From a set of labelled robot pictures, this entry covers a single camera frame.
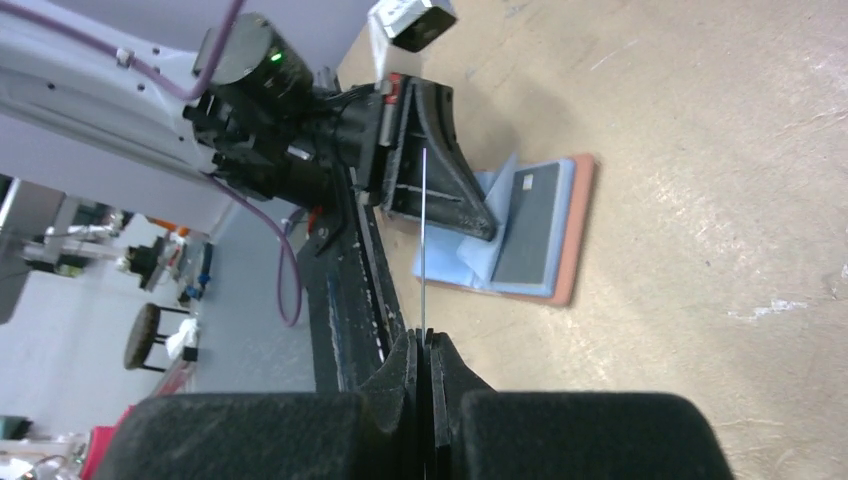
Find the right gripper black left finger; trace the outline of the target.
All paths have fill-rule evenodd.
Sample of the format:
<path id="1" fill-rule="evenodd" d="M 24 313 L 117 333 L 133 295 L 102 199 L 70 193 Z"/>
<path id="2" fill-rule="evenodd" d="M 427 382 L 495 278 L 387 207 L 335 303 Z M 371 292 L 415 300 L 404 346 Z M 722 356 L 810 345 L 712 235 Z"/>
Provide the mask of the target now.
<path id="1" fill-rule="evenodd" d="M 137 404 L 97 479 L 413 479 L 418 342 L 400 336 L 359 389 L 177 394 Z"/>

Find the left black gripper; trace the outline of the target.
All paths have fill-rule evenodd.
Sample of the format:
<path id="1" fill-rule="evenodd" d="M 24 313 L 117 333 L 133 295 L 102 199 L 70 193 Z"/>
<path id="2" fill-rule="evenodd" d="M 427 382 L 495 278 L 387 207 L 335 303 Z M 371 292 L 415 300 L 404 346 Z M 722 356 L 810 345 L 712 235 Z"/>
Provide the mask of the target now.
<path id="1" fill-rule="evenodd" d="M 248 198 L 297 206 L 334 200 L 333 167 L 355 167 L 376 142 L 369 127 L 388 85 L 340 91 L 311 73 L 253 72 L 213 84 L 192 108 L 195 140 L 213 149 L 213 179 Z M 457 142 L 453 89 L 404 76 L 396 139 L 387 158 L 381 208 L 481 240 L 497 225 Z"/>

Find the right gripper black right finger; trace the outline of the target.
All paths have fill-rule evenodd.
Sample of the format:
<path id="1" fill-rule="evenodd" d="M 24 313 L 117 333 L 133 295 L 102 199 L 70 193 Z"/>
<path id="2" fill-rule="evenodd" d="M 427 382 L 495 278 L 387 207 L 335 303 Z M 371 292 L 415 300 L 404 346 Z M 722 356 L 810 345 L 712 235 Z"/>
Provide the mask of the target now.
<path id="1" fill-rule="evenodd" d="M 501 392 L 429 331 L 429 479 L 730 479 L 688 399 L 662 392 Z"/>

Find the pink card holder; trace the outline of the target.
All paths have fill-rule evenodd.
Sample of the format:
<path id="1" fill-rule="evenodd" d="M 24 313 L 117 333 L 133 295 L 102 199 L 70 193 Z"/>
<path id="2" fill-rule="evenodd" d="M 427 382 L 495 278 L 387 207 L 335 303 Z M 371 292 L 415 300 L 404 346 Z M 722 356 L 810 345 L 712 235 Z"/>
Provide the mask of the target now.
<path id="1" fill-rule="evenodd" d="M 569 306 L 595 167 L 590 154 L 529 165 L 511 156 L 496 171 L 476 172 L 497 220 L 495 238 L 428 225 L 413 275 L 427 284 Z"/>

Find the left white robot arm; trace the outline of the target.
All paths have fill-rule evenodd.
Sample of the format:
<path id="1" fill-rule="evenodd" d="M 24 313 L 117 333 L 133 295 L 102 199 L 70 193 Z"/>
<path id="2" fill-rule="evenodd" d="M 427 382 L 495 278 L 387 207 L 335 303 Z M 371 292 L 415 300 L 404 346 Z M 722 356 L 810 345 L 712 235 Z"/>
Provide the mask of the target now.
<path id="1" fill-rule="evenodd" d="M 418 74 L 418 54 L 455 21 L 447 1 L 376 2 L 375 78 L 338 91 L 239 1 L 194 52 L 49 1 L 5 1 L 1 110 L 258 200 L 329 213 L 348 198 L 489 241 L 498 222 L 458 145 L 453 91 Z"/>

